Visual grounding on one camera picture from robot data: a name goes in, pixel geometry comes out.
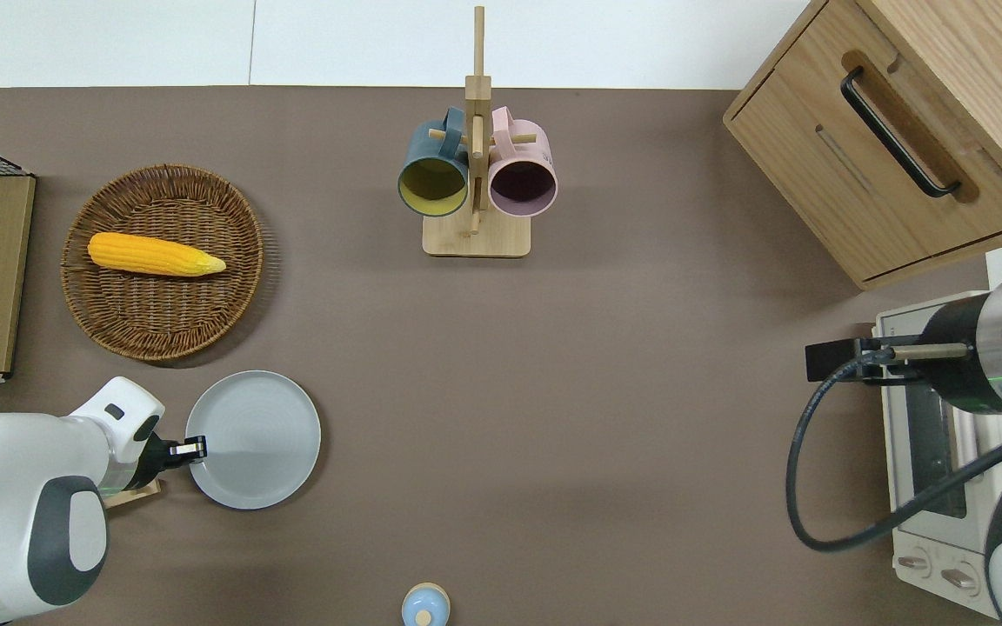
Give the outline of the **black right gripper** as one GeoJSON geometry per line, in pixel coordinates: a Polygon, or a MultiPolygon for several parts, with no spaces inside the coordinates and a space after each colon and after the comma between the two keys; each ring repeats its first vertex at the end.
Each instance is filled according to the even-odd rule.
{"type": "MultiPolygon", "coordinates": [[[[822,382],[840,366],[886,346],[906,346],[918,343],[919,336],[852,337],[815,343],[805,348],[805,371],[808,382],[822,382]]],[[[863,384],[915,384],[921,382],[919,374],[911,365],[866,364],[848,374],[843,382],[863,384]]]]}

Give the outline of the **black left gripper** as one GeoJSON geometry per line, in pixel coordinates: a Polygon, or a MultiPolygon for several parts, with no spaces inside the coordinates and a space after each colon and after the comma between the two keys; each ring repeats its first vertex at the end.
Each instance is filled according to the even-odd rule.
{"type": "Polygon", "coordinates": [[[187,437],[182,443],[174,440],[164,440],[151,433],[150,439],[144,444],[142,456],[137,467],[138,475],[159,475],[159,473],[178,468],[180,460],[198,460],[207,456],[206,437],[187,437]]]}

